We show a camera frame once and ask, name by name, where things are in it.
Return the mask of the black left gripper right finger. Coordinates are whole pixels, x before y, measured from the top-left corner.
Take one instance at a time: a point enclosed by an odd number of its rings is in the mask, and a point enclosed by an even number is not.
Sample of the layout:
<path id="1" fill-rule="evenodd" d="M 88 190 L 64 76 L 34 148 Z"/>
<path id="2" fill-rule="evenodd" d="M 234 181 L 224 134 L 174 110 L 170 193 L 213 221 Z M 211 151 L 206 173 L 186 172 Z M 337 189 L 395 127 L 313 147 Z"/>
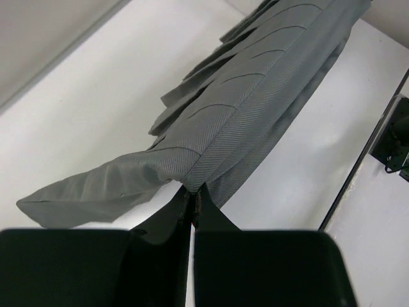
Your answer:
<path id="1" fill-rule="evenodd" d="M 241 230 L 196 194 L 196 306 L 354 306 L 341 252 L 310 230 Z"/>

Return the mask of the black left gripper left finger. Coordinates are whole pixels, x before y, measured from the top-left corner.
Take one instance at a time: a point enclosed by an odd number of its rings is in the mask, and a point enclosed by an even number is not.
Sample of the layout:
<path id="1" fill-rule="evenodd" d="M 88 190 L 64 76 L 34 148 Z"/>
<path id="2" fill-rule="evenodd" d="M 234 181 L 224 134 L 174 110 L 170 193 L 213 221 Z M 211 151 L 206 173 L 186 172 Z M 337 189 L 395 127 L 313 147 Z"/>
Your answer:
<path id="1" fill-rule="evenodd" d="M 131 230 L 1 232 L 2 306 L 183 306 L 191 195 Z"/>

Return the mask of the grey skirt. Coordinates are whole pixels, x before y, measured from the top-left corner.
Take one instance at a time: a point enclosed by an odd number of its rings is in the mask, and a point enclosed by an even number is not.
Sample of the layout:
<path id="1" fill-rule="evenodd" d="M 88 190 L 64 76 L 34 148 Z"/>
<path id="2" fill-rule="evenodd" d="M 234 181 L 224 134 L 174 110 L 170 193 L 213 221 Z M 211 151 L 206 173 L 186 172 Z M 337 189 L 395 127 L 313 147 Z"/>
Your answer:
<path id="1" fill-rule="evenodd" d="M 17 207 L 44 228 L 111 223 L 171 181 L 223 206 L 282 138 L 370 1 L 263 1 L 162 96 L 152 145 L 43 187 Z"/>

